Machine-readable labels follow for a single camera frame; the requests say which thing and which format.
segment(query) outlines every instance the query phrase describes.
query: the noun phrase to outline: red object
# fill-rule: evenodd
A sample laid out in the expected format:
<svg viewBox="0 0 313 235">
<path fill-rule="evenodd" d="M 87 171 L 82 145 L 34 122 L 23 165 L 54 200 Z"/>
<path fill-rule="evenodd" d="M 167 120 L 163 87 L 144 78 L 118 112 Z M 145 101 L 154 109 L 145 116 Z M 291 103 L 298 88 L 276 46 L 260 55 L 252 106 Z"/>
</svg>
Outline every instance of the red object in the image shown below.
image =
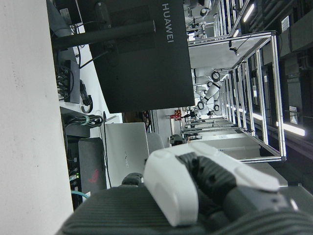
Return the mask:
<svg viewBox="0 0 313 235">
<path fill-rule="evenodd" d="M 181 115 L 177 115 L 177 114 L 173 114 L 173 115 L 170 115 L 170 119 L 177 119 L 177 118 L 181 118 Z"/>
<path fill-rule="evenodd" d="M 94 170 L 94 172 L 93 172 L 92 178 L 91 178 L 91 179 L 88 179 L 88 181 L 89 181 L 90 183 L 94 184 L 94 183 L 97 183 L 98 178 L 99 178 L 99 170 L 96 169 L 96 170 Z"/>
</svg>

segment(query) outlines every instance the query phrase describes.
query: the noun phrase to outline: huawei logo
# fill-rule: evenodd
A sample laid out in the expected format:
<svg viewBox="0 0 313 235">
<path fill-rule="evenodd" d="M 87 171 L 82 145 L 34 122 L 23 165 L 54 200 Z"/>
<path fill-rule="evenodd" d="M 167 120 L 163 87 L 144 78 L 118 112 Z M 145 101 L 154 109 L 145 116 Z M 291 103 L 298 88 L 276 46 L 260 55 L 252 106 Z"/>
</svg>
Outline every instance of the huawei logo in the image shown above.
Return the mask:
<svg viewBox="0 0 313 235">
<path fill-rule="evenodd" d="M 126 164 L 126 168 L 129 168 L 127 152 L 125 152 L 125 164 Z"/>
</svg>

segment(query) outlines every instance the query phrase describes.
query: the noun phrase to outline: blue cable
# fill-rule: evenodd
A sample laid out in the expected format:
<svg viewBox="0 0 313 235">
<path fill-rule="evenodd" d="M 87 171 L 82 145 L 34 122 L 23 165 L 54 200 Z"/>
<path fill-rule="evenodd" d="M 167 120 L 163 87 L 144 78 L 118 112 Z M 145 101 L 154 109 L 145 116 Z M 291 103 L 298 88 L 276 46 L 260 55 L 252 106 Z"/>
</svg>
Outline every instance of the blue cable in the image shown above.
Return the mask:
<svg viewBox="0 0 313 235">
<path fill-rule="evenodd" d="M 83 197 L 85 197 L 86 199 L 89 198 L 88 195 L 86 195 L 86 194 L 84 194 L 84 193 L 82 193 L 82 192 L 79 192 L 79 191 L 73 191 L 73 190 L 71 190 L 70 193 L 71 193 L 71 194 L 77 194 L 77 195 L 83 196 Z"/>
</svg>

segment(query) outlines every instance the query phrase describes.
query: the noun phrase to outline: red logo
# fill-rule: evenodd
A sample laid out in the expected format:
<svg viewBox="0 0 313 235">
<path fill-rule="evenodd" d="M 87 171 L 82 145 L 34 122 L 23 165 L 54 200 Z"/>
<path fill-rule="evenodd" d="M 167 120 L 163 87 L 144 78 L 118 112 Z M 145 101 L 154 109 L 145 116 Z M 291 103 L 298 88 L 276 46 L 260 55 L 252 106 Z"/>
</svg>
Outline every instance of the red logo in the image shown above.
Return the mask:
<svg viewBox="0 0 313 235">
<path fill-rule="evenodd" d="M 96 170 L 94 170 L 94 172 L 93 172 L 92 178 L 91 178 L 91 179 L 88 179 L 88 181 L 89 181 L 90 183 L 94 184 L 94 183 L 96 183 L 96 182 L 98 181 L 98 177 L 99 177 L 99 170 L 96 169 Z"/>
</svg>

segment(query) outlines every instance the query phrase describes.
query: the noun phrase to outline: ceiling light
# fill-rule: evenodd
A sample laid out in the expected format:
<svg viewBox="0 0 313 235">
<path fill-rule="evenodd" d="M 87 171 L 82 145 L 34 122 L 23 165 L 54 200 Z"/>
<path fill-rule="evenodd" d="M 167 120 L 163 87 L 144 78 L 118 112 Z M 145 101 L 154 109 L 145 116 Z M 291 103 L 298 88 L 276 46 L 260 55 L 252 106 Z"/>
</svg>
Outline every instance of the ceiling light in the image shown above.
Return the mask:
<svg viewBox="0 0 313 235">
<path fill-rule="evenodd" d="M 251 15 L 252 11 L 254 9 L 254 3 L 250 6 L 248 12 L 246 13 L 245 17 L 244 17 L 244 22 L 247 21 L 247 19 L 249 18 L 249 16 Z"/>
<path fill-rule="evenodd" d="M 252 114 L 252 116 L 255 118 L 255 119 L 258 119 L 258 120 L 263 120 L 262 116 L 261 115 L 258 115 L 258 114 Z"/>
<path fill-rule="evenodd" d="M 291 126 L 291 125 L 283 123 L 283 128 L 286 131 L 290 131 L 290 132 L 295 133 L 295 134 L 300 135 L 300 136 L 305 136 L 305 130 L 303 130 L 299 127 L 295 127 L 295 126 Z"/>
<path fill-rule="evenodd" d="M 239 33 L 239 29 L 237 29 L 237 30 L 235 31 L 235 33 L 234 33 L 234 36 L 233 36 L 233 37 L 234 37 L 234 38 L 235 38 L 235 37 L 237 37 L 238 33 Z"/>
</svg>

